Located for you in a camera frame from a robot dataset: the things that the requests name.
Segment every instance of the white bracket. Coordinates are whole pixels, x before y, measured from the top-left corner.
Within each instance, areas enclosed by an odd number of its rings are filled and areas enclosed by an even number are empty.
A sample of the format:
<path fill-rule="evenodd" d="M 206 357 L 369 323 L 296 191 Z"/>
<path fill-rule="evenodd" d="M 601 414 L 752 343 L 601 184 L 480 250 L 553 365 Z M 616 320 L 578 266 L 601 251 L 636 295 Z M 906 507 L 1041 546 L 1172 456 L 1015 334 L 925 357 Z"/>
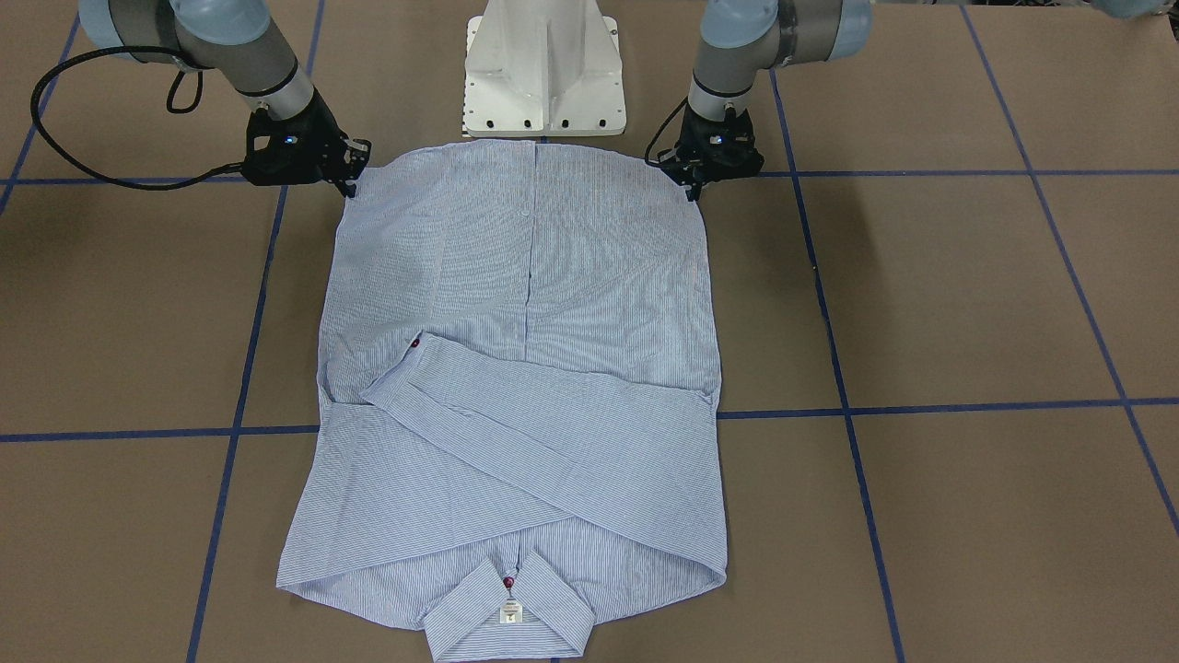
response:
<path fill-rule="evenodd" d="M 595 0 L 489 0 L 467 24 L 465 136 L 626 129 L 618 22 Z"/>

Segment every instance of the black cable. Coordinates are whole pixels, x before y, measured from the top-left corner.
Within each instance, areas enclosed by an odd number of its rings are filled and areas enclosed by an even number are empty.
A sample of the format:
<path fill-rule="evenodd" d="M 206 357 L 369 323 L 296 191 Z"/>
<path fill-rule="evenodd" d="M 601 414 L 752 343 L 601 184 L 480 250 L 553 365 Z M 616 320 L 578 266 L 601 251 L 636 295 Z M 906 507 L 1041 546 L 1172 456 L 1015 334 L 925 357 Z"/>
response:
<path fill-rule="evenodd" d="M 656 146 L 656 143 L 659 142 L 659 137 L 663 136 L 664 130 L 667 129 L 667 125 L 671 124 L 671 120 L 676 119 L 676 116 L 679 114 L 679 112 L 683 111 L 684 106 L 686 105 L 687 105 L 687 97 L 684 97 L 684 100 L 680 101 L 679 105 L 676 106 L 676 110 L 672 111 L 670 116 L 667 116 L 667 119 L 665 119 L 664 123 L 659 125 L 659 131 L 656 131 L 656 136 L 654 138 L 651 139 L 651 143 L 647 143 L 647 149 L 645 152 L 643 152 L 643 160 L 647 165 L 659 168 L 659 162 L 651 160 L 651 150 Z"/>
<path fill-rule="evenodd" d="M 46 72 L 45 76 L 41 77 L 41 80 L 37 81 L 37 85 L 33 86 L 33 97 L 29 100 L 29 112 L 33 116 L 33 126 L 37 129 L 37 132 L 41 134 L 41 138 L 45 139 L 45 142 L 50 145 L 50 147 L 53 147 L 53 151 L 55 151 L 58 155 L 61 155 L 61 158 L 70 162 L 71 164 L 73 164 L 74 168 L 93 177 L 94 179 L 105 182 L 107 184 L 114 184 L 116 186 L 125 186 L 127 189 L 136 189 L 139 191 L 173 191 L 176 189 L 184 189 L 185 186 L 192 186 L 193 184 L 204 182 L 210 177 L 217 175 L 239 172 L 242 170 L 241 163 L 229 163 L 219 165 L 203 175 L 198 175 L 197 177 L 184 179 L 182 182 L 172 182 L 169 184 L 140 184 L 138 182 L 131 182 L 129 179 L 119 179 L 117 177 L 103 175 L 101 172 L 98 172 L 97 170 L 75 159 L 73 155 L 71 155 L 65 150 L 65 147 L 59 145 L 58 142 L 54 140 L 52 136 L 50 136 L 48 130 L 45 129 L 45 124 L 41 122 L 41 109 L 40 109 L 41 97 L 45 96 L 46 87 L 48 87 L 54 79 L 61 76 L 61 73 L 68 68 L 75 67 L 83 63 L 88 63 L 90 60 L 97 60 L 98 58 L 104 58 L 106 55 L 117 55 L 119 53 L 163 53 L 165 55 L 172 55 L 174 58 L 178 58 L 180 61 L 191 66 L 192 68 L 199 68 L 195 63 L 191 63 L 183 52 L 177 51 L 176 48 L 166 48 L 164 46 L 112 46 L 110 48 L 99 48 L 98 51 L 91 51 L 88 53 L 83 53 L 81 55 L 74 55 L 73 58 L 70 58 L 68 60 L 59 64 L 58 66 Z M 179 87 L 179 83 L 174 81 L 173 86 Z"/>
<path fill-rule="evenodd" d="M 191 113 L 197 110 L 200 105 L 200 96 L 205 91 L 205 72 L 197 72 L 197 91 L 192 94 L 192 103 L 183 109 L 176 107 L 176 92 L 180 88 L 180 81 L 184 80 L 184 76 L 189 73 L 184 70 L 176 72 L 176 79 L 172 80 L 172 87 L 167 90 L 167 112 L 173 116 L 183 116 L 185 113 Z"/>

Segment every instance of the shirt tag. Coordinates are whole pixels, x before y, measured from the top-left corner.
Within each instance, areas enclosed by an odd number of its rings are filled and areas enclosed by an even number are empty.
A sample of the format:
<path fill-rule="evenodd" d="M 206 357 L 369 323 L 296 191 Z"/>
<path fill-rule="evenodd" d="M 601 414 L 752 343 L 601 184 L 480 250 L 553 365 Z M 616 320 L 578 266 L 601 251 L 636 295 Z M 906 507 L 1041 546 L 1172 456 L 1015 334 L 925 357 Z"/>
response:
<path fill-rule="evenodd" d="M 500 608 L 500 624 L 523 624 L 523 605 L 509 598 L 503 608 Z"/>

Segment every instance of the shirt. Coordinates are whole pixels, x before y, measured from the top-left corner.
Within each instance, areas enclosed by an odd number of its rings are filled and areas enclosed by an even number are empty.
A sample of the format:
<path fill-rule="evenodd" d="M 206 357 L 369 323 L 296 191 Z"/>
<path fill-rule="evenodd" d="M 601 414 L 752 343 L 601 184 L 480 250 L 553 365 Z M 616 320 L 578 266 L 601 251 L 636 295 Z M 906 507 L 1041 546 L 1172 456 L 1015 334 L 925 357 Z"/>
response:
<path fill-rule="evenodd" d="M 641 160 L 476 140 L 367 170 L 318 354 L 279 587 L 470 661 L 580 656 L 724 583 L 704 224 Z"/>

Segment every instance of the gray robot arm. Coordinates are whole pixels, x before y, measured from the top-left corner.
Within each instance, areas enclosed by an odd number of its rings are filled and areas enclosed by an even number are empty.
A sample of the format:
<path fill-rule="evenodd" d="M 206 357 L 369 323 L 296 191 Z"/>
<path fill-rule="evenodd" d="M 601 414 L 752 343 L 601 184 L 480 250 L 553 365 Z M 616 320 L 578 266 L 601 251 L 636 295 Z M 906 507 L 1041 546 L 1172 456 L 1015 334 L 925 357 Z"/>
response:
<path fill-rule="evenodd" d="M 100 48 L 133 53 L 182 71 L 219 70 L 251 109 L 242 175 L 258 185 L 327 180 L 345 196 L 368 164 L 370 144 L 340 130 L 264 0 L 80 0 L 79 15 Z"/>
<path fill-rule="evenodd" d="M 710 182 L 762 170 L 750 91 L 760 70 L 844 58 L 871 29 L 869 0 L 710 0 L 676 147 L 658 165 L 697 199 Z"/>

